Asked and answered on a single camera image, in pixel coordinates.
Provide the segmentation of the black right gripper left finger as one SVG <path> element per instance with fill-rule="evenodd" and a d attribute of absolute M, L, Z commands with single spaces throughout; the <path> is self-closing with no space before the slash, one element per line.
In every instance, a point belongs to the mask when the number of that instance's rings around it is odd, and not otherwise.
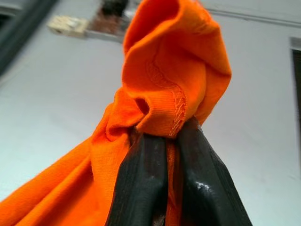
<path fill-rule="evenodd" d="M 167 198 L 166 140 L 132 133 L 118 171 L 107 226 L 165 226 Z"/>

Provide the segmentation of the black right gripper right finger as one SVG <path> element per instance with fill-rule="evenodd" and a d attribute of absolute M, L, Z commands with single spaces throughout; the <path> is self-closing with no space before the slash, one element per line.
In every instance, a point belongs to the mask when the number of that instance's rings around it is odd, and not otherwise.
<path fill-rule="evenodd" d="M 183 170 L 181 226 L 253 226 L 231 175 L 196 118 L 177 135 Z"/>

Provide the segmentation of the orange cloth garment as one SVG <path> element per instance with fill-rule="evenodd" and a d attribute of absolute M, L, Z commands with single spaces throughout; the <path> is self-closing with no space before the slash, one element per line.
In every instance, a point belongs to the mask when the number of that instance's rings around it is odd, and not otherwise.
<path fill-rule="evenodd" d="M 122 87 L 91 137 L 0 202 L 0 226 L 104 226 L 129 131 L 174 138 L 203 123 L 231 68 L 198 0 L 143 0 L 124 39 Z"/>

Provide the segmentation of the brown ceiling hatch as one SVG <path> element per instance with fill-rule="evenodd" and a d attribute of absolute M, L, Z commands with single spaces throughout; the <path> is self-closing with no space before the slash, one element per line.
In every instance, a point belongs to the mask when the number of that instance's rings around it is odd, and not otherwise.
<path fill-rule="evenodd" d="M 131 0 L 102 0 L 86 30 L 89 38 L 122 43 L 130 24 L 127 8 Z"/>

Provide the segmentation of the dark window frame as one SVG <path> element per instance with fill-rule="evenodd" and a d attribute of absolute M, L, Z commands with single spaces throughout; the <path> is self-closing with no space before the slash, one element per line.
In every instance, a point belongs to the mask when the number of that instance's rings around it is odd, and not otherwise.
<path fill-rule="evenodd" d="M 291 37 L 293 74 L 295 78 L 296 99 L 298 107 L 298 121 L 301 133 L 301 38 Z"/>

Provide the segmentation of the dark door frame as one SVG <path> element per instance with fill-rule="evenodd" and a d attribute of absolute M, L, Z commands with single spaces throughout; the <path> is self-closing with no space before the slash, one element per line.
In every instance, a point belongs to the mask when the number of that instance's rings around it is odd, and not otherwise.
<path fill-rule="evenodd" d="M 0 32 L 0 76 L 59 0 L 29 0 Z"/>

